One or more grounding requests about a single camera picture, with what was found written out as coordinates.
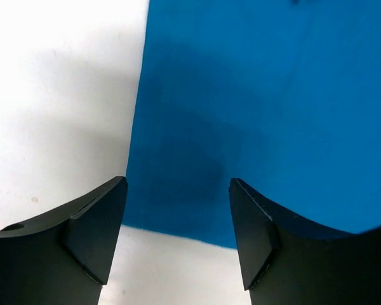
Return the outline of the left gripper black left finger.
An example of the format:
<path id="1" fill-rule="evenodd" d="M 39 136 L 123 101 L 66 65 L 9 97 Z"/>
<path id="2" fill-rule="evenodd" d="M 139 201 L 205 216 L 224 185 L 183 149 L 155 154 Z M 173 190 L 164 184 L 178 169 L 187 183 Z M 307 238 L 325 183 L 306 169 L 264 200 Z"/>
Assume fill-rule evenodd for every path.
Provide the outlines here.
<path id="1" fill-rule="evenodd" d="M 0 230 L 0 305 L 97 304 L 123 219 L 127 180 Z"/>

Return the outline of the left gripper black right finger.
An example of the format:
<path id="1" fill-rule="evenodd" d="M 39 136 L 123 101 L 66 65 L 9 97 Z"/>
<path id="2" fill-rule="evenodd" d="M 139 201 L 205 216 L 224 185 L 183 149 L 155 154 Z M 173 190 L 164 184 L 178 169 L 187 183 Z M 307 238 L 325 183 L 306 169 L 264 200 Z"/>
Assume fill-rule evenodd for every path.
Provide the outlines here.
<path id="1" fill-rule="evenodd" d="M 353 234 L 318 224 L 238 178 L 229 199 L 253 304 L 381 304 L 381 226 Z"/>

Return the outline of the blue t shirt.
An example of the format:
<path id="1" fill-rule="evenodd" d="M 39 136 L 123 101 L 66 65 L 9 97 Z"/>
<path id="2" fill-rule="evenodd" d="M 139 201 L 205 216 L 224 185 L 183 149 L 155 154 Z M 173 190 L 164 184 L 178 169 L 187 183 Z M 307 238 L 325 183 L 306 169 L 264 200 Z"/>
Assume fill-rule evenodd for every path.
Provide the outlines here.
<path id="1" fill-rule="evenodd" d="M 231 178 L 381 225 L 381 1 L 151 1 L 127 226 L 235 247 Z"/>

